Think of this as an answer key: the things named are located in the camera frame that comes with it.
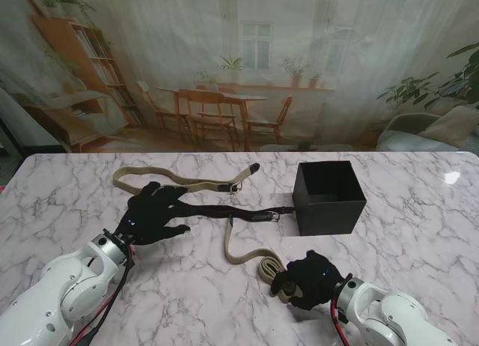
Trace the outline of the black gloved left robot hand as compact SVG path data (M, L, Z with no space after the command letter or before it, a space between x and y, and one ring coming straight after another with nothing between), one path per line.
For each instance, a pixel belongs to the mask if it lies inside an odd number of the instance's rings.
M115 234L132 245L146 246L190 232L187 225L167 226L176 217L174 203L186 192L185 187L150 182L128 200Z

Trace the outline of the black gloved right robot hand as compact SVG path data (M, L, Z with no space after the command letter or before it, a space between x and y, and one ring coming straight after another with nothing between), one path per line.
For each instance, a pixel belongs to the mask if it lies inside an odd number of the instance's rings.
M277 294L287 282L292 282L300 289L302 296L291 297L289 302L297 308L312 310L319 304L331 301L336 285L344 280L328 258L309 250L305 258L289 262L287 269L272 280L270 288L272 294Z

